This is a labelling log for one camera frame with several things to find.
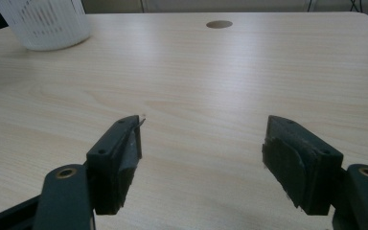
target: wall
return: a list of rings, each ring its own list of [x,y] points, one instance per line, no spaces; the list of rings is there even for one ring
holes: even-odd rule
[[[309,2],[310,0],[82,0],[87,13],[305,12]],[[315,12],[348,12],[351,8],[351,0],[312,0],[312,3]],[[362,6],[368,14],[368,0],[363,0]]]

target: wood grain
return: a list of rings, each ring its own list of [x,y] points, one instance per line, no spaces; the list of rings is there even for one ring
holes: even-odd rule
[[[295,120],[368,164],[368,16],[359,13],[89,15],[53,52],[0,30],[0,211],[82,163],[116,120],[147,118],[144,158],[98,229],[331,229],[265,170],[267,116]],[[206,23],[228,20],[226,29]]]

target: white container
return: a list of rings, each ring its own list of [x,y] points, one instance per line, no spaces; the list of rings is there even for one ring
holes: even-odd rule
[[[61,49],[89,37],[81,0],[0,0],[0,12],[31,50]]]

